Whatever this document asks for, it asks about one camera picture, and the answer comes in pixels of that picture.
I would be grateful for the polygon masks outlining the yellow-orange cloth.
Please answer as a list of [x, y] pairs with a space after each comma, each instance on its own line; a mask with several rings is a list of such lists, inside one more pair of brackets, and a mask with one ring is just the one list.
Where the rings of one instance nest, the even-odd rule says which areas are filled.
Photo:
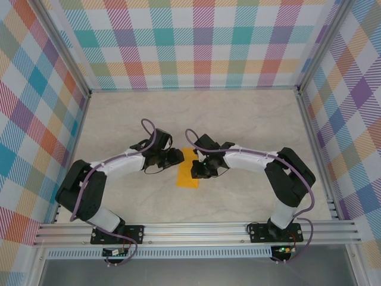
[[197, 159], [197, 156], [191, 148], [182, 148], [182, 153], [184, 161], [179, 164], [176, 186], [197, 189], [199, 180], [194, 179], [191, 175], [193, 161]]

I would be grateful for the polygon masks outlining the grey metal panel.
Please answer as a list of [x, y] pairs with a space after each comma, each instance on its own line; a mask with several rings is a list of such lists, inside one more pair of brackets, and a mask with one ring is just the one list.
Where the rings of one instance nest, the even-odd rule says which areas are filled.
[[358, 286], [343, 260], [276, 265], [260, 259], [49, 260], [33, 286]]

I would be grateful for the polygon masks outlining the small black circuit board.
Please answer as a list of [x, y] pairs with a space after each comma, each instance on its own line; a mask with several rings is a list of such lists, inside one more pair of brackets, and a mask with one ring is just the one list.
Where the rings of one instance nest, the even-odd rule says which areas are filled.
[[126, 257], [129, 253], [128, 248], [103, 248], [103, 257]]

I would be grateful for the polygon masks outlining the wide aluminium mounting rail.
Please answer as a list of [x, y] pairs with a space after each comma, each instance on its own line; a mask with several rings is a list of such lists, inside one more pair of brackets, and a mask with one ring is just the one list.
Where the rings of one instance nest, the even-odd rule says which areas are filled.
[[[297, 246], [359, 244], [360, 233], [351, 220], [318, 220], [312, 225], [297, 221], [304, 237]], [[193, 247], [250, 245], [246, 222], [220, 223], [146, 223], [142, 245], [147, 247]], [[34, 247], [91, 247], [93, 227], [76, 223], [43, 224], [33, 243]]]

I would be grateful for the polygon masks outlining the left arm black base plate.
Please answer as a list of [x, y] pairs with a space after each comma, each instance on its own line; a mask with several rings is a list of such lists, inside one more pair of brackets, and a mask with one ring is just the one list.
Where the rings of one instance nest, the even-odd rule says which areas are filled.
[[[142, 244], [144, 235], [143, 225], [121, 225], [116, 227], [113, 234], [122, 235], [124, 237], [129, 237], [137, 242], [137, 244]], [[124, 238], [115, 237], [110, 234], [106, 234], [99, 230], [98, 228], [93, 228], [90, 237], [90, 243], [93, 245], [122, 245], [125, 242]]]

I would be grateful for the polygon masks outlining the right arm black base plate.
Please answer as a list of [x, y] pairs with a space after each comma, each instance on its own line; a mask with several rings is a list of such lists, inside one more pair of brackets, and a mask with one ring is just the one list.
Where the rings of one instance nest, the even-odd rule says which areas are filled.
[[298, 223], [291, 223], [285, 229], [280, 229], [270, 221], [252, 222], [247, 224], [246, 232], [249, 234], [251, 243], [300, 243], [304, 240]]

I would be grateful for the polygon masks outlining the aluminium table edge rail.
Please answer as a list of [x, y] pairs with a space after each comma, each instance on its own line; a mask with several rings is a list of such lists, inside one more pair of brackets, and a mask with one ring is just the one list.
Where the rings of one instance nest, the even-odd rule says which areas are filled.
[[338, 203], [332, 181], [324, 163], [323, 153], [320, 149], [318, 137], [313, 128], [313, 122], [309, 115], [308, 108], [304, 102], [304, 97], [299, 90], [295, 91], [296, 102], [301, 113], [302, 121], [306, 129], [307, 137], [310, 143], [311, 151], [317, 166], [318, 175], [325, 192], [331, 217], [336, 220], [342, 220], [342, 212]]
[[[68, 161], [68, 168], [67, 168], [67, 170], [69, 170], [70, 166], [74, 162], [74, 158], [75, 158], [77, 147], [78, 147], [78, 144], [79, 144], [79, 141], [80, 141], [80, 136], [82, 134], [83, 125], [84, 125], [84, 122], [85, 122], [85, 119], [86, 119], [86, 115], [88, 113], [88, 109], [89, 109], [91, 98], [92, 98], [92, 93], [89, 94], [89, 96], [88, 96], [88, 98], [86, 99], [86, 102], [85, 102], [85, 107], [84, 107], [84, 110], [83, 110], [83, 116], [81, 118], [79, 127], [77, 129], [76, 138], [75, 138], [74, 145], [73, 145], [73, 150], [72, 150], [70, 159]], [[51, 219], [50, 219], [50, 223], [54, 224], [54, 223], [57, 222], [57, 220], [58, 220], [57, 217], [58, 217], [59, 212], [60, 212], [60, 207], [61, 207], [61, 205], [58, 202], [56, 202], [56, 200], [54, 200], [53, 212], [52, 212], [52, 216], [51, 216]]]

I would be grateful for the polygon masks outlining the aluminium frame post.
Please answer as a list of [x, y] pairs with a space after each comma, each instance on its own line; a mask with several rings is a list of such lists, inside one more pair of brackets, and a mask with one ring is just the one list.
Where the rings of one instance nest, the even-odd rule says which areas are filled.
[[62, 56], [63, 61], [67, 65], [68, 70], [71, 72], [74, 80], [79, 85], [80, 89], [87, 98], [91, 97], [91, 91], [88, 84], [85, 81], [85, 78], [82, 76], [81, 71], [79, 70], [74, 58], [71, 56], [69, 48], [65, 44], [61, 33], [56, 28], [53, 20], [51, 19], [48, 10], [45, 8], [41, 0], [28, 0], [29, 4], [33, 7], [36, 15], [39, 20], [42, 22], [42, 26], [47, 31], [48, 35], [51, 38], [52, 43], [55, 45], [58, 53]]
[[335, 40], [336, 35], [338, 34], [341, 26], [343, 25], [348, 13], [351, 11], [356, 0], [342, 0], [336, 10], [336, 13], [332, 17], [332, 21], [326, 28], [326, 31], [321, 37], [321, 42], [316, 49], [316, 52], [311, 59], [309, 65], [306, 68], [303, 77], [301, 78], [300, 83], [296, 86], [298, 97], [301, 97], [306, 90], [307, 86], [313, 79], [319, 65], [321, 64], [326, 52], [331, 47], [333, 41]]

